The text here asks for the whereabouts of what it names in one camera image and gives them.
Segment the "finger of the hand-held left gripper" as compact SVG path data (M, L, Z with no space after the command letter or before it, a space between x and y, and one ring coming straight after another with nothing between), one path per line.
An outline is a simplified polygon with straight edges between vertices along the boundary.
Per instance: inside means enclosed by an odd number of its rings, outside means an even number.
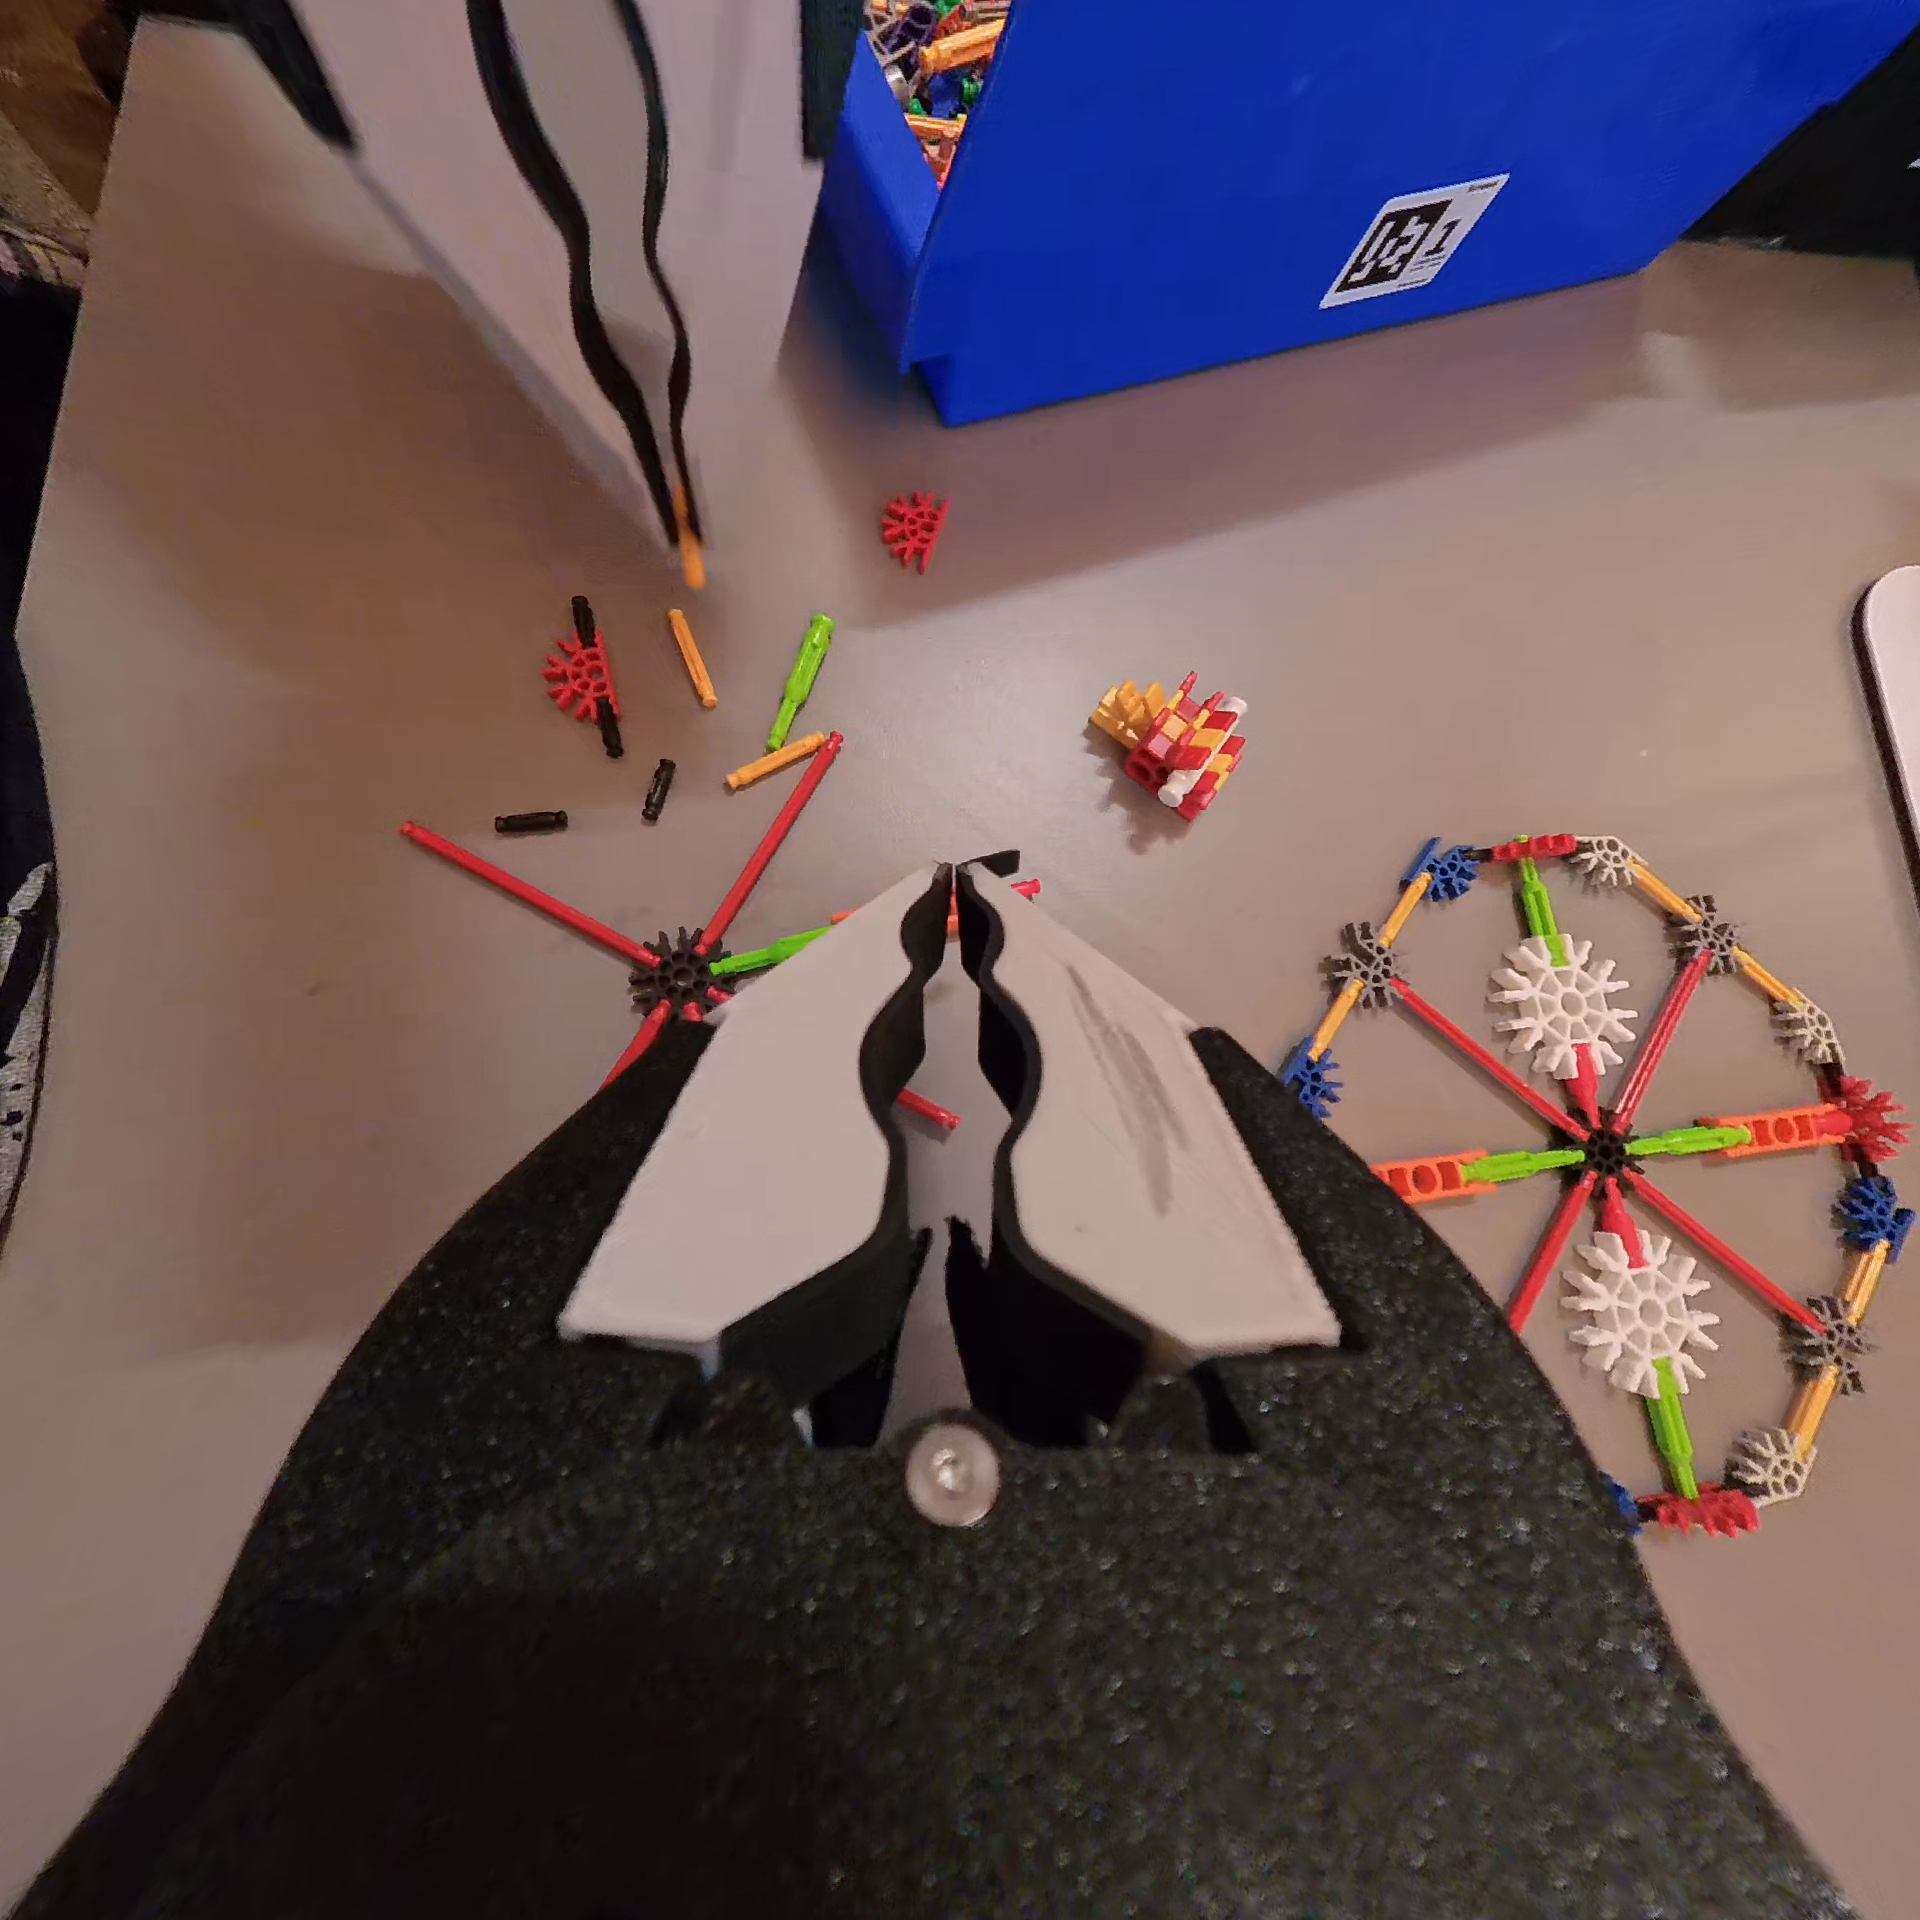
M490 355L657 546L680 536L591 228L497 2L289 5L373 196Z
M615 5L640 97L640 228L615 340L701 528L747 488L814 220L801 6Z

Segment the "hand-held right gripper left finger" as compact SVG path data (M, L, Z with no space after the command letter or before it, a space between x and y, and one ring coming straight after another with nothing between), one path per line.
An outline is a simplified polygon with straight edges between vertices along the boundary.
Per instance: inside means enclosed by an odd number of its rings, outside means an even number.
M882 1444L926 1259L896 1104L950 888L917 866L622 1078L651 1133L560 1308L568 1358L666 1397L761 1385L815 1450Z

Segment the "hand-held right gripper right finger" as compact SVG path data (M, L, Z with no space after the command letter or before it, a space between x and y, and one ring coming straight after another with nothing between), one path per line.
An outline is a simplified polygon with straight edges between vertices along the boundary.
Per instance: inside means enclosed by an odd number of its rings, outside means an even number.
M1198 1026L993 870L958 870L975 1056L1002 1107L984 1243L955 1237L950 1332L970 1405L1082 1450L1169 1379L1213 1441L1222 1360L1334 1353L1320 1290L1198 1046Z

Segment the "black hub connector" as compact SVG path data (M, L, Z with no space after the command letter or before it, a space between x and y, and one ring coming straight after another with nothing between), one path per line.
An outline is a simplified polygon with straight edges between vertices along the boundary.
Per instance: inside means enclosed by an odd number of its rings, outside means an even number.
M651 964L638 964L629 977L631 1010L638 1021L665 1006L670 1017L703 1017L728 997L715 979L715 964L728 961L728 948L713 945L701 952L701 928L677 928L655 934Z

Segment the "pile of colourful toy parts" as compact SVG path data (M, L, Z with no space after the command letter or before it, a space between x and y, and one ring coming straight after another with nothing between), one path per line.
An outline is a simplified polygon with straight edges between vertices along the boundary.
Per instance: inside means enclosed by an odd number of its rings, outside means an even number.
M1010 2L865 2L861 30L935 185L984 89Z

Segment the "orange bar connector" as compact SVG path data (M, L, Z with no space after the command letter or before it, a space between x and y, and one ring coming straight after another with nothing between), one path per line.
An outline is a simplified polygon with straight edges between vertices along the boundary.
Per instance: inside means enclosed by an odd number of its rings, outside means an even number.
M944 938L949 942L955 942L958 931L960 931L955 885L949 888L949 904L945 905L949 905L949 909L945 909L945 921L944 921ZM859 912L859 907L837 909L837 912L830 914L827 925L840 925L840 924L849 921L856 912Z

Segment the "blue plastic bin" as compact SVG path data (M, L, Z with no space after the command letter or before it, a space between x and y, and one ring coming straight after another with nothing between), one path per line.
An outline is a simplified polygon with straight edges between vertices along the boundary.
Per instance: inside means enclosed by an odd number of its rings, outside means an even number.
M855 50L819 226L949 425L1640 272L1906 2L1011 5L936 184Z

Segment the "colourful toy wheel model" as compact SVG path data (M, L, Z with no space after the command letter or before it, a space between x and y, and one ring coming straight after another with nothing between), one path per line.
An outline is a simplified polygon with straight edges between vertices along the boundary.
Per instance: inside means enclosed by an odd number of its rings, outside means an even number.
M1590 892L1647 904L1664 924L1671 963L1650 1016L1624 1006L1615 963L1578 940L1553 909L1551 870ZM1403 970L1407 925L1426 907L1464 898L1503 877L1518 921L1483 994L1490 1036L1475 1037L1416 993ZM1464 1203L1520 1185L1553 1181L1553 1209L1503 1304L1522 1332L1550 1286L1569 1315L1569 1345L1645 1419L1661 1483L1608 1492L1632 1532L1738 1540L1761 1516L1800 1497L1816 1465L1822 1426L1837 1402L1862 1394L1866 1317L1886 1273L1902 1259L1914 1209L1887 1178L1912 1137L1904 1107L1847 1069L1837 1029L1805 994L1766 970L1707 894L1679 896L1611 834L1520 834L1488 848L1433 836L1399 880L1379 921L1353 921L1320 963L1328 1008L1279 1068L1279 1084L1309 1116L1330 1121L1344 1096L1334 1041L1354 1016L1415 1021L1451 1059L1522 1107L1545 1142L1464 1147L1373 1166L1410 1206ZM1758 994L1811 1096L1791 1107L1699 1116L1647 1129L1640 1112L1705 984L1728 977ZM1713 1234L1661 1189L1671 1163L1737 1163L1795 1155L1830 1157L1839 1187L1830 1224L1841 1272L1829 1291L1794 1299L1761 1267ZM1791 1397L1775 1425L1742 1432L1719 1477L1702 1472L1688 1426L1688 1390L1705 1379L1719 1323L1707 1305L1717 1281L1734 1283L1770 1315Z

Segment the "stack of red yellow connectors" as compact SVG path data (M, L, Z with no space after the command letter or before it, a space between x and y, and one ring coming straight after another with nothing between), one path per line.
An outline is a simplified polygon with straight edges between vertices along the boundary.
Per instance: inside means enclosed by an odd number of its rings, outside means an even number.
M1246 747L1248 702L1222 691L1198 698L1198 674L1179 685L1128 678L1105 688L1088 724L1120 750L1122 773L1184 822L1215 801Z

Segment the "person's dark printed shirt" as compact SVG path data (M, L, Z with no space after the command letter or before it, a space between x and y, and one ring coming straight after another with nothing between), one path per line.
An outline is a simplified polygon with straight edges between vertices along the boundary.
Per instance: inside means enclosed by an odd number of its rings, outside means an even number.
M16 642L1 644L1 1237L32 1161L57 964L57 841Z

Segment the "black printed box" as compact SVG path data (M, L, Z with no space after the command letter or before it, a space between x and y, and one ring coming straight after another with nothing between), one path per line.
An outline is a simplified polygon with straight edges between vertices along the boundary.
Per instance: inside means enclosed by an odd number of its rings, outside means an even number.
M1914 158L1914 97L1849 99L1794 130L1682 238L1697 245L1914 260Z

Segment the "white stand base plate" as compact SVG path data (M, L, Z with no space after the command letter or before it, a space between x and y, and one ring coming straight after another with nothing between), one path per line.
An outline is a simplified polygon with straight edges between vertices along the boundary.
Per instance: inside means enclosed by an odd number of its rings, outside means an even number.
M1910 894L1917 896L1917 564L1855 602L1850 642Z

